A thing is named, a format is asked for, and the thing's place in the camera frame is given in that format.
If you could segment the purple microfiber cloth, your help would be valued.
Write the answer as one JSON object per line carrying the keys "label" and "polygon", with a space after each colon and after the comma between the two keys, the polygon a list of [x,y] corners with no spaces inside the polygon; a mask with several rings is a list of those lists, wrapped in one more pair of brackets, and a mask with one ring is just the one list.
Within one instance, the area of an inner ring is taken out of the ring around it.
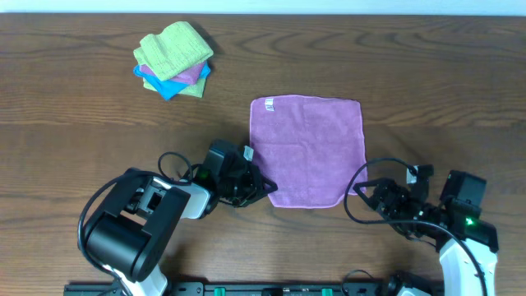
{"label": "purple microfiber cloth", "polygon": [[250,106],[253,162],[278,189],[278,208],[337,206],[350,181],[367,180],[362,109],[351,99],[280,95]]}

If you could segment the top green folded cloth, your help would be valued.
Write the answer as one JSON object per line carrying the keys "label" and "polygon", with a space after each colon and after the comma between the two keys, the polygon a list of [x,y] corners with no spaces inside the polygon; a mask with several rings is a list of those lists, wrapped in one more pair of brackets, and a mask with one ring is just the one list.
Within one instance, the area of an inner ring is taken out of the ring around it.
{"label": "top green folded cloth", "polygon": [[213,54],[213,49],[186,21],[175,22],[157,35],[148,34],[133,51],[137,63],[147,65],[161,81],[205,62]]}

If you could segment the blue folded cloth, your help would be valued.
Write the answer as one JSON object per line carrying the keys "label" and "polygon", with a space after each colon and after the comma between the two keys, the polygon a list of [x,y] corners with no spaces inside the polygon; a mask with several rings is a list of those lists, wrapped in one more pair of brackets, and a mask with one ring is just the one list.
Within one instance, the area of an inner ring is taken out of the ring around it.
{"label": "blue folded cloth", "polygon": [[[141,72],[139,66],[140,65],[137,65],[133,68],[133,73],[142,80],[146,79],[157,90],[156,92],[158,92],[164,100],[171,100],[175,96],[175,93],[186,88],[187,86],[190,86],[187,84],[170,81],[169,79],[166,81],[161,81],[157,76],[151,76]],[[210,72],[211,70],[207,63],[207,67],[201,72],[199,79],[206,79]]]}

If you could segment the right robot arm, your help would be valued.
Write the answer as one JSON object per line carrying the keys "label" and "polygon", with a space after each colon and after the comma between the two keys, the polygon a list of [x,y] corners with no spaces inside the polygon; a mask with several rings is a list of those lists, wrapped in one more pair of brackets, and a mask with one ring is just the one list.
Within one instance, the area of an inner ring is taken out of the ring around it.
{"label": "right robot arm", "polygon": [[439,204],[433,205],[427,200],[433,174],[430,165],[410,166],[405,185],[392,178],[353,178],[346,191],[380,216],[378,224],[389,225],[407,240],[428,238],[439,255],[445,295],[493,295],[498,236],[493,224],[480,219],[487,183],[452,170]]}

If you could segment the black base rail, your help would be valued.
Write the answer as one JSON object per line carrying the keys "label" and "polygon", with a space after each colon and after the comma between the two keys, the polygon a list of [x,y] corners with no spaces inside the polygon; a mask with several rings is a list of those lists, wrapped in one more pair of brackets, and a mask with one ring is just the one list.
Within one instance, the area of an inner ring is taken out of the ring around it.
{"label": "black base rail", "polygon": [[343,284],[204,284],[146,280],[95,284],[72,282],[63,288],[64,295],[179,295],[179,296],[377,296],[396,295],[397,285],[381,281],[351,281]]}

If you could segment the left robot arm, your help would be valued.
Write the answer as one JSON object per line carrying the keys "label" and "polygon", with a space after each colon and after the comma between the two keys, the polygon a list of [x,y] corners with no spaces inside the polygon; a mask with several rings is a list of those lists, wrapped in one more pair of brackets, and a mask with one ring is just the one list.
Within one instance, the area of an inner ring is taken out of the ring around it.
{"label": "left robot arm", "polygon": [[113,277],[108,294],[169,295],[159,261],[181,220],[203,219],[220,203],[246,207],[277,188],[244,158],[190,164],[178,179],[129,168],[88,200],[77,244],[92,266]]}

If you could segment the purple folded cloth in stack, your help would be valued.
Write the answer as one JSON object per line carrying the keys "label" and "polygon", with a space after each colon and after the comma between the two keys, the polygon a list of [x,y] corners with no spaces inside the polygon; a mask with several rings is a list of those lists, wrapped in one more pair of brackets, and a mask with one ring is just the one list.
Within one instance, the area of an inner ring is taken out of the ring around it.
{"label": "purple folded cloth in stack", "polygon": [[[195,85],[197,83],[197,80],[201,76],[201,72],[205,70],[206,67],[207,62],[198,63],[195,66],[189,67],[188,69],[180,72],[176,76],[169,78],[169,80],[187,85]],[[140,65],[139,69],[141,72],[147,75],[156,76],[155,73],[146,64]]]}

